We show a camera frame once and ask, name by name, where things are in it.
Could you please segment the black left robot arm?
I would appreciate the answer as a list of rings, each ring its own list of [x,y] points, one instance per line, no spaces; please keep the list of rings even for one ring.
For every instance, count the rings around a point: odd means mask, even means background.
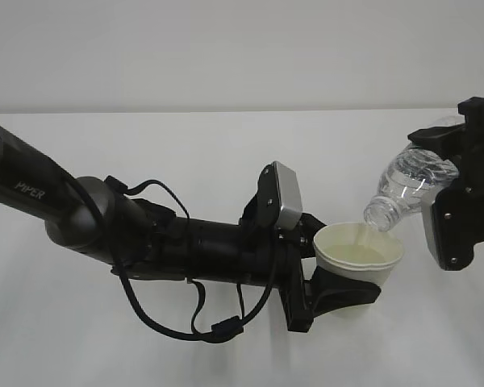
[[[44,221],[49,239],[110,265],[140,320],[170,338],[224,343],[241,334],[273,290],[280,294],[290,331],[306,332],[314,319],[348,306],[375,302],[381,289],[316,268],[311,279],[302,261],[315,253],[323,224],[303,211],[294,172],[267,164],[257,192],[236,224],[178,217],[140,197],[146,184],[128,187],[114,177],[72,177],[50,157],[0,126],[0,203]],[[209,331],[175,331],[152,320],[131,282],[187,281],[206,300],[204,281],[263,288],[251,310],[214,324]]]

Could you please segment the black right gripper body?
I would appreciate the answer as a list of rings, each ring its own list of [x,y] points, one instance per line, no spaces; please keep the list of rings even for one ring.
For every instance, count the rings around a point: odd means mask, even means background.
[[[472,97],[457,106],[465,118],[465,150],[459,177],[449,187],[464,191],[472,202],[474,230],[484,241],[484,98]]]

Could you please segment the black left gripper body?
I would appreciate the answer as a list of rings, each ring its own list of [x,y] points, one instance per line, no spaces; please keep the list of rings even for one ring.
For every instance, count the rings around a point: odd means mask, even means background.
[[[288,331],[306,333],[314,321],[307,300],[298,225],[291,231],[257,225],[255,210],[245,210],[240,217],[242,246],[255,256],[242,262],[248,285],[262,285],[264,292],[256,305],[242,318],[246,325],[263,309],[271,291],[278,291]]]

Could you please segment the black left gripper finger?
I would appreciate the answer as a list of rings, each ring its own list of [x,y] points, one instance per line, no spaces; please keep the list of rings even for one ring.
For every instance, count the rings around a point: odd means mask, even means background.
[[[322,268],[316,268],[307,280],[307,300],[313,318],[354,306],[374,303],[382,289],[368,281],[342,277]]]
[[[317,219],[314,215],[303,213],[298,222],[299,250],[302,258],[315,256],[313,240],[316,233],[326,224]]]

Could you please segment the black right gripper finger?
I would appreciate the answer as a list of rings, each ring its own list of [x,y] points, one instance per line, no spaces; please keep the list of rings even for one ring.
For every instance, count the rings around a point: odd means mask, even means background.
[[[419,129],[407,138],[415,146],[434,152],[442,160],[461,159],[466,154],[464,123]]]

